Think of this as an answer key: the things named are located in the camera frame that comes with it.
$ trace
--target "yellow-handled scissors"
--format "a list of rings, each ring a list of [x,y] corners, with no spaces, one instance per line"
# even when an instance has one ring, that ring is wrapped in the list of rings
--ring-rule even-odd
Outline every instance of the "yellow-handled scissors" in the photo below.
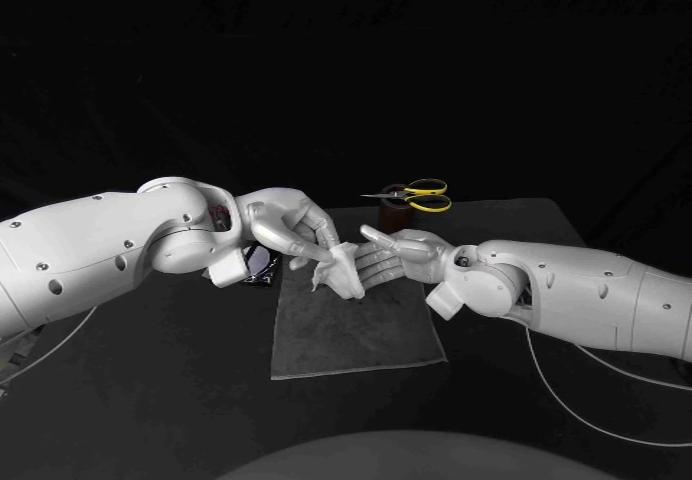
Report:
[[[404,200],[414,208],[430,213],[442,213],[452,208],[452,200],[443,195],[447,183],[437,178],[423,178],[411,182],[401,190],[374,195],[361,195],[373,198],[393,198]]]

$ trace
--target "dark tabletop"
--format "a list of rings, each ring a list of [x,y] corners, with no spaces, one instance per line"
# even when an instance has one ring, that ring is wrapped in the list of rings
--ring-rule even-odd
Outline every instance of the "dark tabletop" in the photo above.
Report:
[[[362,242],[358,226],[377,225],[377,211],[331,211],[342,240]],[[445,214],[417,214],[416,222],[455,245],[491,239],[583,245],[546,199],[456,203]],[[449,322],[433,314],[450,363],[272,381],[280,284],[220,289],[201,273],[155,272],[14,381],[0,404],[3,479],[210,480],[299,443],[390,429],[511,440],[622,478],[690,478],[690,449],[626,443],[570,416],[514,322],[468,309]],[[83,318],[47,327],[34,358]],[[623,435],[692,441],[692,394],[620,376],[569,343],[534,339],[551,385],[583,417]],[[681,381],[665,357],[602,356]]]

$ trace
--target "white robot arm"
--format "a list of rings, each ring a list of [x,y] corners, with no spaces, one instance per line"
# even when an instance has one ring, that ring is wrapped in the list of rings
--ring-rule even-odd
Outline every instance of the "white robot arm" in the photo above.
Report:
[[[439,283],[427,303],[446,320],[466,304],[583,346],[692,361],[690,278],[590,248],[507,240],[453,247],[419,230],[361,232],[364,287],[403,276]]]
[[[228,213],[215,225],[211,207]],[[270,188],[234,198],[184,177],[48,205],[0,223],[0,337],[70,317],[138,288],[158,270],[205,277],[221,288],[249,277],[243,248],[259,240],[332,262],[329,215],[305,193]]]

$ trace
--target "pen holder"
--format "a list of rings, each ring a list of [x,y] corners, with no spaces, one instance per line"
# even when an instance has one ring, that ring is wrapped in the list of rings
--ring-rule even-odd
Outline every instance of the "pen holder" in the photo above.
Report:
[[[383,193],[391,193],[403,190],[407,185],[394,184],[383,189]],[[406,228],[411,228],[414,219],[414,207],[400,199],[383,198],[380,201],[378,230],[383,233],[393,234]]]

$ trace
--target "scissors handle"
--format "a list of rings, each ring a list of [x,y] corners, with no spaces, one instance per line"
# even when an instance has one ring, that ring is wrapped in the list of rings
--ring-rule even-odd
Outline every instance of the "scissors handle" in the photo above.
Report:
[[[442,213],[452,208],[452,200],[447,195],[411,195],[406,201],[423,212]]]
[[[447,183],[437,178],[422,178],[409,184],[404,191],[414,195],[442,195],[447,191]]]

